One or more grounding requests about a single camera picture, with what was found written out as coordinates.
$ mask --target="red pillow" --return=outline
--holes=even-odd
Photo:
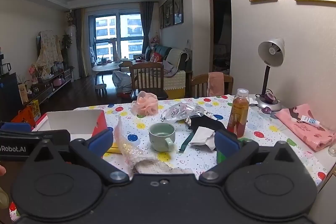
[[[157,52],[153,53],[150,62],[162,62],[161,54]]]

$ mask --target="blue gripper pad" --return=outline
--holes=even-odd
[[[5,122],[1,130],[26,133],[32,131],[32,126],[27,122]]]
[[[102,157],[113,144],[113,128],[108,127],[106,130],[98,133],[86,141],[87,148]]]
[[[217,157],[217,163],[219,163],[236,153],[242,147],[242,143],[237,139],[235,134],[224,130],[218,130],[215,132],[215,146],[217,154],[222,154],[224,156],[220,158]]]

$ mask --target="black cabinet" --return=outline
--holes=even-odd
[[[16,73],[0,79],[0,121],[10,122],[23,109]]]

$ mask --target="dark wooden floor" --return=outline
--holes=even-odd
[[[101,76],[98,76],[97,84],[101,84]],[[48,111],[73,110],[77,107],[130,103],[130,100],[117,96],[116,88],[112,82],[112,75],[104,75],[104,83],[107,85],[107,96],[98,96],[95,92],[95,79],[88,76],[73,83],[69,82],[48,101],[40,105],[43,115]]]

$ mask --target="gray curtain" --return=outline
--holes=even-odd
[[[149,45],[149,30],[152,23],[154,2],[144,1],[140,2],[140,13],[141,13],[141,23],[143,30],[143,44],[142,44],[142,53],[146,52],[146,48]]]
[[[76,27],[76,45],[77,45],[77,58],[78,58],[78,69],[79,76],[87,77],[89,75],[86,61],[85,61],[85,50],[84,50],[84,41],[83,41],[83,32],[84,32],[84,13],[85,9],[74,9],[73,13],[73,23]]]

